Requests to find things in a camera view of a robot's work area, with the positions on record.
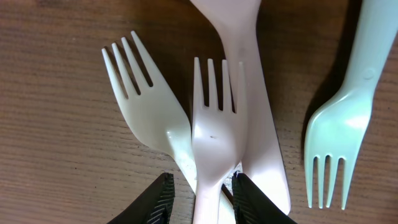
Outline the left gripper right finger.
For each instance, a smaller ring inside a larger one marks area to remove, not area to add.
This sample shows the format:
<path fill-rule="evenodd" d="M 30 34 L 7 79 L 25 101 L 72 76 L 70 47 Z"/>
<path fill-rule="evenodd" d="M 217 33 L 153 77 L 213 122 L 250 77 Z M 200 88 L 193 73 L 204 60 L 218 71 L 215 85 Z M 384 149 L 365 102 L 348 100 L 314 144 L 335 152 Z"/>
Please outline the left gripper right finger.
<path fill-rule="evenodd" d="M 282 212 L 244 173 L 232 177 L 236 224 L 297 224 Z"/>

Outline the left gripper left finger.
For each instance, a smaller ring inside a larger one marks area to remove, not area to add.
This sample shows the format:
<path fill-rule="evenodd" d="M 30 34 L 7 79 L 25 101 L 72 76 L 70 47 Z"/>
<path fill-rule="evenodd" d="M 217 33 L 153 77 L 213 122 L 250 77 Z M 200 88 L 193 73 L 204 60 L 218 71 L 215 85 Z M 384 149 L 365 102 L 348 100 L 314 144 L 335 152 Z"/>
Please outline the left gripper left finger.
<path fill-rule="evenodd" d="M 174 175 L 164 172 L 108 224 L 169 224 L 174 198 Z"/>

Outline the mint green fork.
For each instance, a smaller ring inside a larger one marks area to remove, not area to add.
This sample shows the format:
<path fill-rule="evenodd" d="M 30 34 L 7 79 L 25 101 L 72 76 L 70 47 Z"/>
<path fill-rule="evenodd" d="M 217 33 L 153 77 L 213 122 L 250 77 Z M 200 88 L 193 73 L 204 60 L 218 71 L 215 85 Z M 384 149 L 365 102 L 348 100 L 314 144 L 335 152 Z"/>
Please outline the mint green fork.
<path fill-rule="evenodd" d="M 309 207 L 315 172 L 318 206 L 330 207 L 340 160 L 344 161 L 341 207 L 346 207 L 374 93 L 396 34 L 397 0 L 364 0 L 343 83 L 308 121 L 304 168 Z"/>

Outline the white spoon group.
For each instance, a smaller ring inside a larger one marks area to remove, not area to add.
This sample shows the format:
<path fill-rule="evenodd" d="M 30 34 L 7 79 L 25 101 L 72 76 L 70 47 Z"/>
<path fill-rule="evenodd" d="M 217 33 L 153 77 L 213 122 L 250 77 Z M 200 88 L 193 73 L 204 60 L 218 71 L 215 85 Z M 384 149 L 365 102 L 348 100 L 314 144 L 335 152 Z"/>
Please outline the white spoon group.
<path fill-rule="evenodd" d="M 231 75 L 238 87 L 239 63 L 244 65 L 248 100 L 248 143 L 243 172 L 285 214 L 290 194 L 279 147 L 256 36 L 261 0 L 191 0 L 220 36 Z"/>

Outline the white fork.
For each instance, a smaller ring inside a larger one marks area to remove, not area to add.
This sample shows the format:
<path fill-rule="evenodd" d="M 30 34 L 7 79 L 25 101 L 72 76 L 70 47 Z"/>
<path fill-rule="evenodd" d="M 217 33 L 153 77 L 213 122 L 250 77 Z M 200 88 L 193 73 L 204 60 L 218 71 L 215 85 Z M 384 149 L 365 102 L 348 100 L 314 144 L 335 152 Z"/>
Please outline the white fork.
<path fill-rule="evenodd" d="M 219 108 L 215 69 L 208 60 L 209 105 L 204 104 L 200 61 L 194 59 L 192 149 L 197 168 L 193 224 L 217 223 L 221 186 L 241 161 L 248 129 L 244 65 L 239 64 L 236 96 L 231 93 L 228 63 L 222 61 L 223 108 Z"/>
<path fill-rule="evenodd" d="M 114 95 L 135 137 L 173 157 L 196 194 L 197 168 L 192 149 L 193 117 L 188 118 L 138 35 L 102 49 Z M 221 191 L 217 223 L 233 223 L 232 203 Z"/>

